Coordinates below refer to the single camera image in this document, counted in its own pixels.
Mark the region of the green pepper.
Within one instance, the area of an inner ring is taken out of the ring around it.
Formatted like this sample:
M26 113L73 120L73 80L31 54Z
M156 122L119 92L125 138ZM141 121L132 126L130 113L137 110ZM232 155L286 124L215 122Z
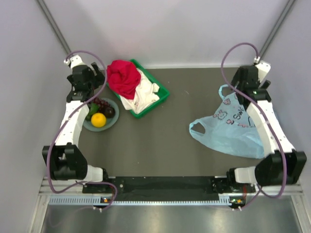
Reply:
M99 110L99 106L95 103L91 103L91 105L89 106L89 113L88 115L86 116L86 120L87 121L91 121L91 117L97 113Z

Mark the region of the light blue plastic bag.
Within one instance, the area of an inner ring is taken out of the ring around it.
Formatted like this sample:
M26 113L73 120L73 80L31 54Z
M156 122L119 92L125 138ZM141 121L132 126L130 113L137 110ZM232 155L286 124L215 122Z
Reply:
M259 128L269 129L267 119L255 124L253 119L239 104L236 93L227 96L218 90L222 103L211 116L199 118L189 125L190 135L206 147L233 156L263 159L274 153L275 145L265 145L259 135Z

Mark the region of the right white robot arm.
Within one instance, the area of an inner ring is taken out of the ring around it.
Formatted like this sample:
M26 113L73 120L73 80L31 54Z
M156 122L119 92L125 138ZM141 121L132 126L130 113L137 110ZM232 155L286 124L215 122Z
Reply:
M265 79L270 69L269 63L256 58L253 65L239 67L231 81L264 149L264 159L256 166L232 168L227 172L226 184L232 192L240 191L245 184L261 187L296 184L307 161L305 153L289 142L275 115L268 93L270 81Z

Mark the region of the dark red grape bunch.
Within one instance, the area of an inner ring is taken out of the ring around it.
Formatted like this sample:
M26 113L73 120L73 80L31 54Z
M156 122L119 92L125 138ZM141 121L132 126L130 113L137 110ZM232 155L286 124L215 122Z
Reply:
M98 98L98 97L94 98L92 102L94 104L98 105L99 108L105 108L105 107L111 106L107 101L105 101L101 98Z

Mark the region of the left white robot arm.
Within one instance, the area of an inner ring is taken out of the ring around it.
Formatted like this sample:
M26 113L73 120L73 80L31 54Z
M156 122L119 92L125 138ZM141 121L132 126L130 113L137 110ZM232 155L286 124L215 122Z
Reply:
M79 56L80 51L67 55L64 63L72 73L67 77L71 90L66 98L66 110L60 129L49 146L44 146L42 156L47 167L49 186L54 193L52 181L75 181L76 184L93 184L99 192L110 188L110 180L104 168L87 163L78 148L83 122L90 111L90 103L106 85L105 65L87 65Z

